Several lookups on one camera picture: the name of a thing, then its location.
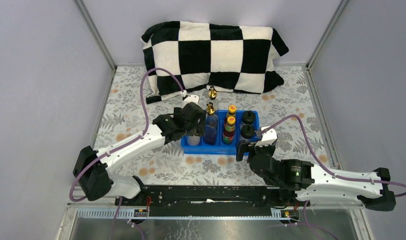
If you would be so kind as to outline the seed shaker black cap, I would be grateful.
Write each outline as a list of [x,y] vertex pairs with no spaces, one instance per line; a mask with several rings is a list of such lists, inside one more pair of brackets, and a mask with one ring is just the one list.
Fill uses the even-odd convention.
[[244,111],[241,116],[241,126],[244,125],[253,125],[256,120],[255,112],[251,110]]
[[240,141],[250,142],[255,136],[255,128],[253,125],[245,124],[240,130]]

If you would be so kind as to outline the sauce bottle yellow cap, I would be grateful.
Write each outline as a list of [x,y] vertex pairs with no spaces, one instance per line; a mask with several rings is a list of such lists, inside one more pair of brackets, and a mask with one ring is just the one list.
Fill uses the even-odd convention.
[[229,117],[236,117],[236,111],[237,111],[237,107],[235,106],[235,105],[230,105],[229,107],[228,107],[228,110],[227,110],[227,114],[226,114],[226,119],[228,119]]
[[236,118],[234,116],[229,116],[224,121],[224,127],[222,132],[222,141],[225,144],[232,144],[235,137],[235,124]]

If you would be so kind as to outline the glass oil bottle gold stopper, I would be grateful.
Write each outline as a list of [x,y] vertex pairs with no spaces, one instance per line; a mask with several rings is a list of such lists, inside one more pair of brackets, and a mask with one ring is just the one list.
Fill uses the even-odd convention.
[[212,103],[215,111],[219,111],[219,99],[218,99],[218,92],[214,86],[210,86],[208,89],[208,97],[210,99],[210,103]]
[[217,141],[218,130],[218,115],[213,102],[209,102],[206,105],[206,118],[205,118],[205,130],[204,141],[208,145],[215,145]]

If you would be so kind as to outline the clear jar with steel lid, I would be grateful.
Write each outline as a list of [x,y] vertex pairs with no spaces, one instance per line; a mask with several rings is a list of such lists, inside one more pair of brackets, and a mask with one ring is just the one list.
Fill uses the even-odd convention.
[[201,142],[201,137],[197,135],[186,136],[186,142],[189,146],[198,146]]

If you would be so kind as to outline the blue plastic divided bin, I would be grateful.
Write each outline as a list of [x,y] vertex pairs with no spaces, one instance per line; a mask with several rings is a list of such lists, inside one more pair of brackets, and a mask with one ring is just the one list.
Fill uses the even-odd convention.
[[200,142],[197,145],[188,145],[187,136],[181,138],[181,147],[185,154],[202,154],[202,155],[236,155],[236,144],[240,140],[240,124],[244,110],[238,110],[236,116],[238,117],[236,123],[236,132],[233,142],[231,144],[225,144],[222,141],[222,128],[224,124],[224,118],[227,114],[226,109],[221,109],[218,112],[219,125],[218,135],[215,145],[207,144],[203,137],[200,137]]

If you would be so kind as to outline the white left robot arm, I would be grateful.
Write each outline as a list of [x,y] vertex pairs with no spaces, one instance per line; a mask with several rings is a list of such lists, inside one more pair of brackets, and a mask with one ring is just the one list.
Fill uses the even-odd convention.
[[74,189],[70,200],[95,201],[105,195],[126,197],[131,204],[141,205],[146,198],[136,177],[116,175],[116,170],[126,162],[152,149],[180,140],[184,136],[202,136],[206,112],[194,102],[174,108],[172,114],[157,116],[141,133],[130,136],[117,144],[94,150],[87,146],[80,150],[73,175],[73,186],[79,185],[83,197],[75,198]]

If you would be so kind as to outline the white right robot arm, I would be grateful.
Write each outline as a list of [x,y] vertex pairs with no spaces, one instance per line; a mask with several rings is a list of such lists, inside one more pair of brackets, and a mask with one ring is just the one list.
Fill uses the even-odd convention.
[[257,146],[255,142],[236,144],[236,160],[245,154],[250,169],[261,177],[267,189],[261,193],[261,203],[270,207],[285,207],[311,203],[363,205],[368,210],[394,210],[394,193],[388,189],[390,179],[386,168],[360,173],[336,171],[329,174],[322,166],[298,159],[276,160],[274,145]]

